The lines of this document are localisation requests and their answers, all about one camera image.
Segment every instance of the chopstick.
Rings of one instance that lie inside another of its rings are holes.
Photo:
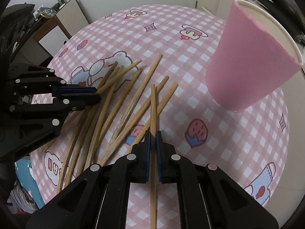
[[[132,86],[134,85],[134,83],[136,82],[136,80],[138,79],[138,77],[140,76],[142,71],[143,71],[143,69],[139,68],[138,71],[135,73],[135,75],[133,76],[132,80],[128,84],[127,88],[124,90],[124,92],[122,93],[122,95],[119,98],[118,102],[115,104],[114,108],[112,109],[112,111],[110,112],[109,116],[107,117],[105,123],[103,124],[103,127],[102,127],[102,129],[101,129],[101,131],[100,131],[100,133],[98,135],[98,141],[94,145],[94,149],[92,151],[92,155],[91,156],[88,155],[86,164],[88,164],[89,166],[93,162],[93,157],[94,157],[94,154],[96,152],[97,147],[101,144],[102,140],[104,139],[104,136],[105,136],[106,132],[108,131],[111,123],[113,122],[116,114],[120,110],[123,102],[125,101],[125,99],[126,99],[127,95],[129,94],[130,90],[132,89]]]
[[[161,83],[157,86],[157,93],[160,92],[160,90],[164,87],[167,80],[169,79],[168,76],[163,78]],[[116,138],[116,140],[113,142],[113,144],[109,144],[108,148],[106,149],[105,153],[103,154],[103,157],[99,158],[98,163],[101,166],[104,166],[107,160],[111,157],[111,155],[115,152],[115,150],[118,148],[118,146],[121,144],[121,142],[124,140],[126,135],[130,132],[130,130],[133,128],[133,126],[137,123],[137,121],[141,118],[141,116],[145,113],[145,111],[148,109],[151,102],[151,96],[147,98],[147,100],[143,103],[141,108],[137,111],[137,113],[133,116],[131,121],[126,124],[122,132],[119,134],[119,136]]]
[[[132,100],[128,104],[125,113],[122,115],[115,131],[113,132],[113,135],[112,135],[112,137],[109,141],[109,145],[111,145],[115,141],[115,139],[118,137],[118,135],[122,131],[122,128],[124,127],[127,120],[129,119],[133,109],[135,108],[135,105],[139,101],[141,94],[143,93],[146,85],[148,84],[150,78],[152,77],[152,75],[153,75],[155,69],[157,68],[161,59],[162,59],[162,54],[159,54],[158,57],[155,59],[155,61],[152,63],[152,65],[150,67],[150,70],[148,71],[148,73],[144,77],[142,83],[140,84],[140,87],[138,88],[137,92],[135,93]]]
[[[170,87],[170,89],[167,91],[167,93],[165,94],[165,96],[163,97],[163,99],[161,100],[159,105],[157,106],[157,116],[162,112],[162,110],[168,103],[169,99],[171,98],[171,96],[173,95],[173,93],[175,92],[177,87],[178,87],[178,83],[174,82],[172,84],[172,86]],[[128,150],[125,152],[125,155],[129,154],[132,150],[132,147],[143,139],[143,137],[145,135],[145,131],[148,130],[149,128],[150,128],[150,118],[148,119],[148,121],[146,122],[146,124],[144,125],[144,127],[142,128],[140,133],[138,134],[138,136],[135,138],[133,143],[130,145]]]
[[[62,188],[63,188],[63,181],[64,181],[64,177],[65,177],[65,174],[66,174],[66,171],[67,171],[67,168],[68,168],[68,163],[70,161],[70,158],[71,158],[71,155],[72,155],[75,143],[77,141],[77,136],[78,136],[78,134],[79,134],[79,132],[81,130],[82,124],[84,123],[84,121],[86,119],[86,114],[88,113],[88,111],[89,110],[83,111],[83,113],[82,113],[82,115],[81,115],[81,117],[80,117],[80,119],[79,119],[79,121],[77,123],[76,130],[73,133],[72,138],[70,140],[70,145],[67,148],[67,156],[64,158],[62,169],[59,172],[59,180],[58,180],[58,185],[57,185],[57,193],[59,193],[62,190]]]
[[[150,105],[150,229],[157,229],[156,117],[156,86],[152,84]]]
[[[106,75],[103,77],[102,81],[100,82],[100,84],[97,87],[97,90],[99,90],[101,87],[104,86],[104,84],[106,83],[107,79],[110,77],[110,75],[112,74],[112,71],[114,70],[114,68],[117,66],[118,62],[115,61],[110,69],[107,71]]]
[[[106,75],[103,77],[103,80],[100,82],[99,86],[97,87],[97,89],[100,89],[105,83],[106,80],[108,79],[108,77],[110,76],[110,74],[112,73],[112,71],[114,70],[114,68],[117,66],[118,62],[115,61],[112,66],[110,67],[110,69],[107,71]],[[74,121],[74,119],[80,114],[81,111],[75,111],[73,112],[69,118],[68,121],[66,121],[61,129],[61,131],[64,131],[70,124],[72,121]],[[47,149],[51,146],[51,144],[53,144],[56,139],[51,140],[50,142],[46,143],[44,146],[42,146],[42,152],[46,152]]]
[[[129,72],[133,67],[138,65],[142,59],[136,60],[132,65],[129,65],[125,70],[123,70],[121,73],[117,74],[114,78],[112,78],[109,82],[107,82],[105,85],[103,85],[100,89],[98,89],[97,93],[102,94],[104,93],[107,89],[110,88],[112,84],[114,84],[117,80],[119,80],[122,76],[124,76],[127,72]]]
[[[124,67],[121,66],[119,71],[123,71],[123,69],[124,69]],[[103,126],[103,122],[104,122],[104,119],[105,119],[107,108],[109,106],[109,103],[110,103],[111,98],[113,96],[113,93],[115,91],[116,83],[117,82],[115,82],[110,87],[109,92],[108,92],[108,94],[106,96],[106,99],[104,101],[103,107],[100,111],[100,114],[98,115],[98,119],[97,119],[97,122],[96,122],[96,125],[95,125],[95,128],[94,128],[94,132],[93,132],[93,135],[92,135],[91,142],[90,142],[90,147],[89,147],[88,151],[86,152],[87,158],[86,158],[86,162],[84,163],[83,170],[87,169],[91,164],[91,159],[93,158],[93,154],[94,154],[93,151],[94,151],[94,148],[95,148],[95,145],[96,145],[97,141],[99,140],[100,131],[101,131],[102,126]]]
[[[116,67],[115,70],[113,71],[114,75],[118,72],[118,70],[119,69]],[[106,82],[104,86],[106,86],[113,79],[114,78],[112,78],[110,81]],[[83,142],[84,142],[86,134],[87,134],[87,130],[88,130],[88,128],[90,128],[90,125],[92,124],[92,120],[94,118],[94,115],[95,115],[98,107],[99,107],[99,104],[96,104],[96,105],[90,107],[90,110],[88,112],[88,116],[86,117],[85,122],[83,123],[83,125],[81,127],[80,133],[78,135],[78,138],[77,138],[77,141],[76,141],[76,144],[75,144],[75,147],[74,147],[74,154],[72,155],[72,158],[71,158],[71,161],[70,161],[68,173],[67,173],[67,176],[66,176],[65,186],[69,185],[70,182],[71,182],[72,174],[73,174],[73,171],[74,171],[74,167],[75,167],[80,149],[83,145]]]
[[[114,68],[116,66],[117,66],[117,62],[114,62],[113,65],[111,66],[111,68],[109,68],[109,70],[107,71],[107,73],[104,76],[103,80],[101,81],[102,84],[104,84],[107,81],[108,77],[110,76],[110,74],[112,73],[112,71],[114,70]],[[81,131],[81,127],[82,127],[83,123],[85,122],[86,117],[87,117],[90,109],[91,109],[91,107],[87,106],[83,110],[83,113],[82,113],[82,115],[81,115],[81,117],[80,117],[80,119],[79,119],[79,121],[77,123],[76,130],[73,133],[73,136],[72,136],[72,138],[70,140],[70,145],[67,148],[67,155],[64,158],[62,169],[61,169],[61,171],[59,173],[59,180],[58,180],[58,185],[57,185],[57,193],[59,193],[62,190],[62,188],[63,188],[63,181],[64,181],[64,177],[65,177],[66,172],[67,172],[68,163],[70,161],[70,158],[71,158],[74,146],[76,144],[76,141],[77,141],[77,138],[78,138],[78,134]]]

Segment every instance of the floor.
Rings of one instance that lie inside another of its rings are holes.
[[[266,209],[281,227],[305,194],[305,77],[300,71],[282,86],[289,114],[289,146],[283,175]]]

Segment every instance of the silver bolt head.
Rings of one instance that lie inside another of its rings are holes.
[[[208,164],[208,169],[209,170],[217,170],[217,165],[216,164]]]
[[[136,159],[136,155],[135,154],[128,154],[127,156],[126,156],[126,158],[128,159],[128,160],[135,160]]]
[[[9,110],[10,110],[11,112],[13,112],[13,111],[15,110],[15,106],[14,106],[14,105],[11,105],[11,106],[9,107]]]
[[[180,157],[180,155],[178,155],[178,154],[173,154],[173,155],[171,156],[171,159],[172,159],[172,160],[175,160],[175,161],[178,161],[178,160],[181,159],[181,157]]]
[[[64,99],[64,100],[63,100],[63,103],[64,103],[64,104],[69,104],[70,101],[69,101],[68,99]]]
[[[53,126],[59,126],[60,122],[58,119],[53,119],[52,124],[53,124]]]
[[[91,171],[98,171],[100,169],[100,166],[98,164],[93,164],[90,166]]]

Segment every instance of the table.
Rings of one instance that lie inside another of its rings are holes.
[[[163,59],[147,85],[136,109],[150,95],[150,84],[170,79],[159,94],[162,98],[176,81],[179,87],[160,115],[159,130],[165,142],[193,163],[216,163],[241,187],[265,206],[273,194],[287,157],[288,110],[280,88],[244,111],[223,109],[211,97],[205,83],[206,68],[217,48],[224,21],[196,9],[171,5],[144,5],[121,10],[85,27],[74,35],[51,61],[57,76],[68,83],[97,86],[115,60],[127,66],[136,59],[144,73],[158,53]],[[134,68],[117,87],[118,97]],[[107,143],[144,74],[135,83],[123,107],[107,132],[97,154]],[[51,102],[51,95],[37,95],[34,103]],[[138,122],[108,163],[121,157],[136,132],[149,119]],[[63,131],[46,153],[31,153],[39,190],[45,202],[56,195],[59,172],[73,125]],[[179,228],[177,189],[173,184],[158,185],[158,228]],[[148,184],[132,184],[126,228],[149,228]]]

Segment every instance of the paper cup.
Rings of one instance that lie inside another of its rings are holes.
[[[303,65],[283,26],[258,6],[232,3],[206,72],[210,94],[225,109],[246,109],[289,80]]]

